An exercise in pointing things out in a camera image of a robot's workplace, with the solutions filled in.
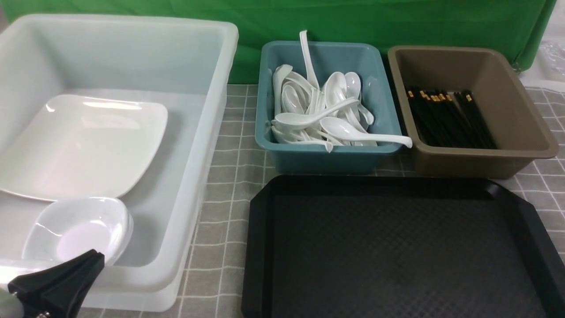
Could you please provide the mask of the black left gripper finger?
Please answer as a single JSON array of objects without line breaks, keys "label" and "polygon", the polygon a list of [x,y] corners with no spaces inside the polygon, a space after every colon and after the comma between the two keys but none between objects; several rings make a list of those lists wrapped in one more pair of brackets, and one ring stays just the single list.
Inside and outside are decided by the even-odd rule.
[{"label": "black left gripper finger", "polygon": [[24,318],[76,318],[104,267],[103,253],[91,249],[51,268],[16,276],[8,291],[22,304]]}]

